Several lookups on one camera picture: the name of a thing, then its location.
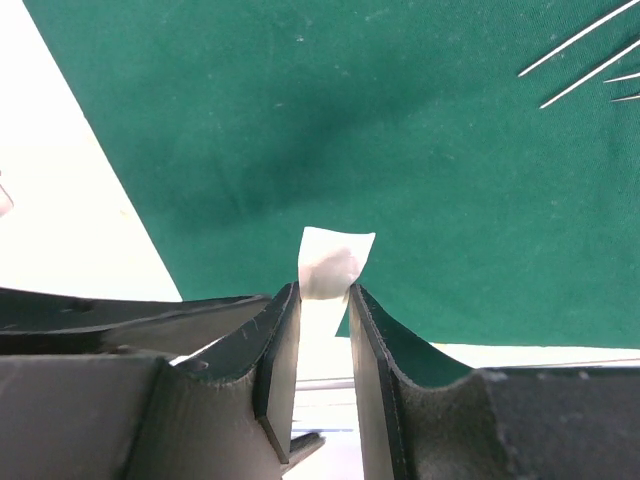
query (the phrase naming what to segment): green fabric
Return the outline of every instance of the green fabric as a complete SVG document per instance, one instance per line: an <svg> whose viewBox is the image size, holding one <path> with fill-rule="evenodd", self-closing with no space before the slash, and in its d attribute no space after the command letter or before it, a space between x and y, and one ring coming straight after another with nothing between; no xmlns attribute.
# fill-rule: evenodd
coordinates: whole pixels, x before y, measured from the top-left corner
<svg viewBox="0 0 640 480"><path fill-rule="evenodd" d="M187 299L275 292L305 225L438 342L640 346L640 90L621 0L26 0ZM607 75L636 71L634 53Z"/></svg>

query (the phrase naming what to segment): metal needle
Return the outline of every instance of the metal needle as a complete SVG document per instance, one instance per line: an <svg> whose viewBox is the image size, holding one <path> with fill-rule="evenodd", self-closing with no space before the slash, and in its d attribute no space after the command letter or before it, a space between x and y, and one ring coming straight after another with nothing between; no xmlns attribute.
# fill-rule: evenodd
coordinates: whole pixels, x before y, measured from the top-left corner
<svg viewBox="0 0 640 480"><path fill-rule="evenodd" d="M631 75L625 75L624 77L617 77L617 78L612 78L610 80L605 80L604 83L621 82L623 80L631 80L632 78L638 78L638 77L640 77L640 72L632 73Z"/></svg>
<svg viewBox="0 0 640 480"><path fill-rule="evenodd" d="M640 99L640 94L630 95L628 97L616 98L615 100L611 100L612 102L626 102L627 100L638 100Z"/></svg>
<svg viewBox="0 0 640 480"><path fill-rule="evenodd" d="M558 95L556 95L555 97L553 97L551 100L547 101L546 103L542 104L540 106L540 108L546 108L549 105L551 105L552 103L554 103L556 100L564 97L567 93L571 92L572 90L578 88L580 85L582 85L584 82L586 82L587 80L595 77L597 74L599 74L601 71L603 71L605 68L607 68L609 65L611 65L612 63L617 62L618 60L620 60L622 57L624 57L627 53L629 53L630 51L632 51L633 49L637 48L640 46L640 40L636 40L633 44L629 45L627 48L625 48L624 50L622 50L621 52L615 54L613 57L611 57L609 60L607 60L606 62L604 62L602 65L600 65L599 67L597 67L595 70L592 70L591 72L589 72L587 75L585 75L584 77L582 77L580 80L578 80L577 82L575 82L573 85L570 85L569 87L565 88L562 92L560 92Z"/></svg>
<svg viewBox="0 0 640 480"><path fill-rule="evenodd" d="M593 32L596 28L598 28L600 25L608 22L609 20L611 20L613 17L621 14L622 12L624 12L625 10L630 9L631 7L633 7L634 5L636 5L637 3L640 3L640 0L631 0L630 2L625 3L624 5L622 5L621 7L616 8L613 12L605 15L604 17L602 17L600 20L598 20L597 22L589 25L587 28L585 28L584 30L582 30L581 32L576 33L573 37L571 37L569 40L565 41L562 45L560 45L559 47L554 48L552 51L550 51L549 53L547 53L544 57L542 57L540 60L538 60L537 62L535 62L533 65L525 68L522 72L520 72L518 74L518 77L523 77L524 75L526 75L527 73L529 73L531 70L533 70L534 68L536 68L537 66L541 65L542 63L546 62L547 60L549 60L551 57L553 57L556 53L561 52L562 50L564 50L565 48L567 48L569 45L571 45L572 43L576 42L577 40L580 40L582 37L584 37L585 35L587 35L588 33Z"/></svg>

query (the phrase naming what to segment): green mat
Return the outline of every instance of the green mat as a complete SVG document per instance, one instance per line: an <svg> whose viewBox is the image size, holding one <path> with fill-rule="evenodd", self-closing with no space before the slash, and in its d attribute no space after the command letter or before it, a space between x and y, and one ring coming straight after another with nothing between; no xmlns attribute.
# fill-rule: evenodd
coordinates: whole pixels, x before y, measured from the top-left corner
<svg viewBox="0 0 640 480"><path fill-rule="evenodd" d="M186 299L275 292L306 225L377 233L363 284L422 338L640 346L640 7L26 0Z"/></svg>

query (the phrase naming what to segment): silver pin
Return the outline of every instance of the silver pin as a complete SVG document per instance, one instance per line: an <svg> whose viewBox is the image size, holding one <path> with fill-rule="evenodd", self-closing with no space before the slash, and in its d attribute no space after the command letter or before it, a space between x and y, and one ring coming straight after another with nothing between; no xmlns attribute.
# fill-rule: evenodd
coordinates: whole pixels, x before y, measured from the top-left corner
<svg viewBox="0 0 640 480"><path fill-rule="evenodd" d="M615 102L626 102L628 100L640 100L640 94L629 95L628 97L616 98L614 100L611 100L611 102L613 102L613 103L615 103Z"/></svg>
<svg viewBox="0 0 640 480"><path fill-rule="evenodd" d="M638 77L640 77L640 72L632 73L631 75L625 75L624 77L617 77L617 78L612 78L610 80L605 80L604 83L622 82L623 80L631 80L632 78L638 78Z"/></svg>
<svg viewBox="0 0 640 480"><path fill-rule="evenodd" d="M533 65L525 68L522 72L520 72L518 74L518 77L523 77L525 76L527 73L529 73L531 70L533 70L534 68L540 66L541 64L543 64L544 62L546 62L547 60L549 60L551 57L553 57L555 54L561 52L562 50L564 50L565 48L567 48L569 45L571 45L572 43L575 43L576 41L580 40L582 37L584 37L585 35L593 32L596 28L598 28L600 25L603 25L604 23L608 22L609 20L611 20L613 17L620 15L622 12L624 12L625 10L630 9L631 7L633 7L634 5L640 3L640 0L631 0L630 2L625 3L624 5L622 5L621 7L616 8L613 12L605 15L604 17L602 17L600 20L598 20L595 23L592 23L591 25L589 25L587 28L585 28L584 30L576 33L573 37L571 37L569 40L565 41L562 45L560 45L559 47L554 48L553 50L551 50L549 53L547 53L544 57L542 57L540 60L538 60L537 62L535 62Z"/></svg>
<svg viewBox="0 0 640 480"><path fill-rule="evenodd" d="M564 97L567 93L575 90L576 88L578 88L580 85L582 85L584 82L586 82L587 80L595 77L597 74L599 74L600 72L602 72L605 68L607 68L609 65L617 62L618 60L620 60L622 57L624 57L627 53L629 53L630 51L634 50L635 48L640 46L640 40L636 40L633 44L629 45L627 48L625 48L624 50L622 50L621 52L615 54L613 57L611 57L609 60L607 60L606 62L604 62L602 65L600 65L599 67L597 67L596 69L592 70L591 72L589 72L588 74L586 74L584 77L582 77L580 80L578 80L577 82L575 82L573 85L570 85L569 87L565 88L562 92L560 92L558 95L556 95L555 97L553 97L551 100L547 101L546 103L543 103L540 108L547 108L549 105L551 105L552 103L554 103L556 100Z"/></svg>

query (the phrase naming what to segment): needle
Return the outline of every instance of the needle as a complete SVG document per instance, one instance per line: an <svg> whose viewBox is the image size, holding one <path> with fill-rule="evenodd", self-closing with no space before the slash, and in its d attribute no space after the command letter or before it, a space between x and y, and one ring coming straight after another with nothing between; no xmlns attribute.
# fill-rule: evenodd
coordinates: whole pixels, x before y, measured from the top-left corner
<svg viewBox="0 0 640 480"><path fill-rule="evenodd" d="M578 80L577 82L575 82L573 85L565 88L562 92L560 92L558 95L556 95L555 97L553 97L551 100L547 101L546 103L542 104L540 106L540 108L546 108L549 105L551 105L552 103L554 103L556 100L564 97L567 93L571 92L572 90L578 88L580 85L582 85L584 82L586 82L587 80L589 80L590 78L595 77L597 74L599 74L601 71L603 71L605 68L607 68L609 65L611 65L612 63L617 62L618 60L620 60L622 57L624 57L627 53L629 53L630 51L632 51L633 49L637 48L638 46L640 46L640 40L636 40L633 44L629 45L627 48L625 48L624 50L622 50L621 52L615 54L613 57L611 57L609 60L607 60L606 62L604 62L602 65L600 65L599 67L597 67L595 70L592 70L591 72L589 72L587 75L585 75L584 77L582 77L580 80Z"/></svg>
<svg viewBox="0 0 640 480"><path fill-rule="evenodd" d="M612 78L610 80L605 80L604 83L621 82L623 80L631 80L632 78L638 78L638 77L640 77L640 72L633 73L631 75L625 75L624 77L618 77L618 78Z"/></svg>
<svg viewBox="0 0 640 480"><path fill-rule="evenodd" d="M627 100L638 100L640 99L640 94L630 95L628 97L616 98L615 100L611 100L612 102L626 102Z"/></svg>
<svg viewBox="0 0 640 480"><path fill-rule="evenodd" d="M580 40L582 37L584 37L585 35L587 35L588 33L593 32L596 28L598 28L600 25L608 22L609 20L611 20L613 17L621 14L622 12L624 12L625 10L630 9L631 7L633 7L634 5L636 5L637 3L640 3L640 0L631 0L630 2L622 5L621 7L618 7L617 9L615 9L613 12L605 15L604 17L602 17L600 20L598 20L595 23L592 23L591 25L589 25L587 28L585 28L584 30L582 30L581 32L576 33L573 37L571 37L569 40L565 41L562 45L560 45L559 47L554 48L552 51L550 51L549 53L547 53L544 57L542 57L540 60L538 60L537 62L535 62L533 65L525 68L522 72L520 72L518 74L518 77L523 77L525 76L527 73L529 73L531 70L533 70L534 68L538 67L539 65L541 65L542 63L546 62L547 60L549 60L551 57L553 57L556 53L564 50L565 48L567 48L569 45L571 45L572 43L576 42L577 40Z"/></svg>

